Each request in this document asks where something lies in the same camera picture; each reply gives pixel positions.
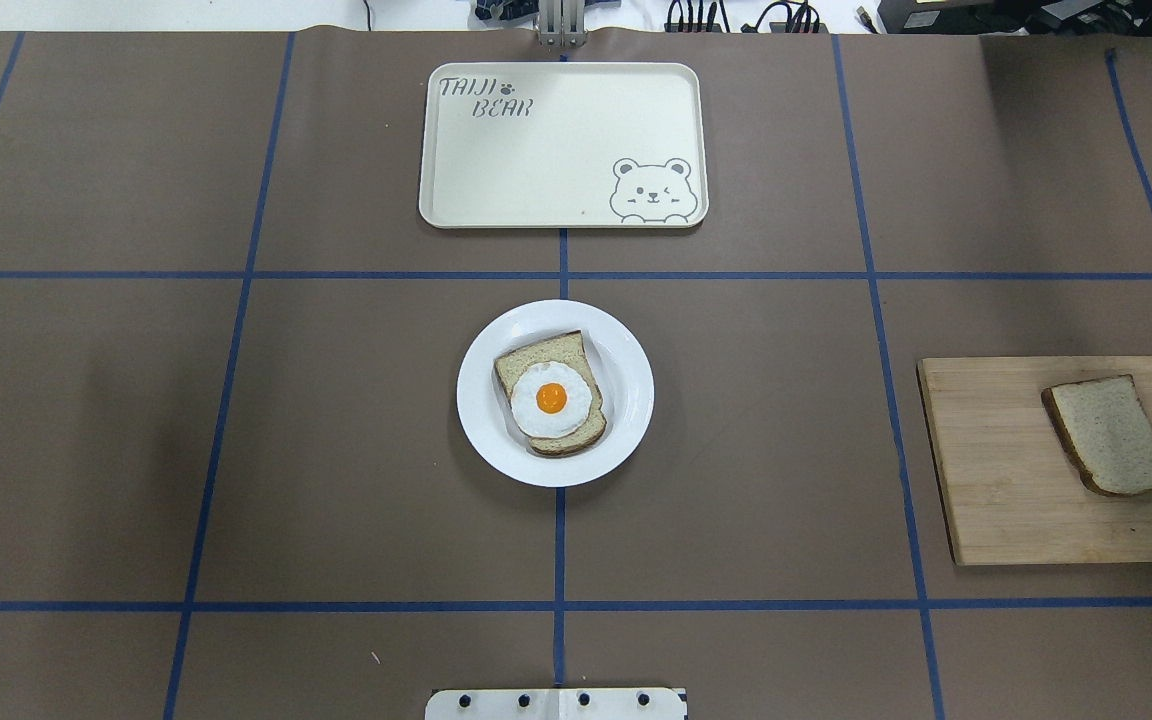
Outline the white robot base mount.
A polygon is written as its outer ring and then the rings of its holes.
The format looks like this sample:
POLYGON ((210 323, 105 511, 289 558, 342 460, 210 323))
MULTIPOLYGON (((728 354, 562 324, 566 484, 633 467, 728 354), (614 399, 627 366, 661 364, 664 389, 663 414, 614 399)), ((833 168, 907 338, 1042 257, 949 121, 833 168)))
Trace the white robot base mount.
POLYGON ((684 689, 668 687, 445 689, 425 719, 687 719, 684 689))

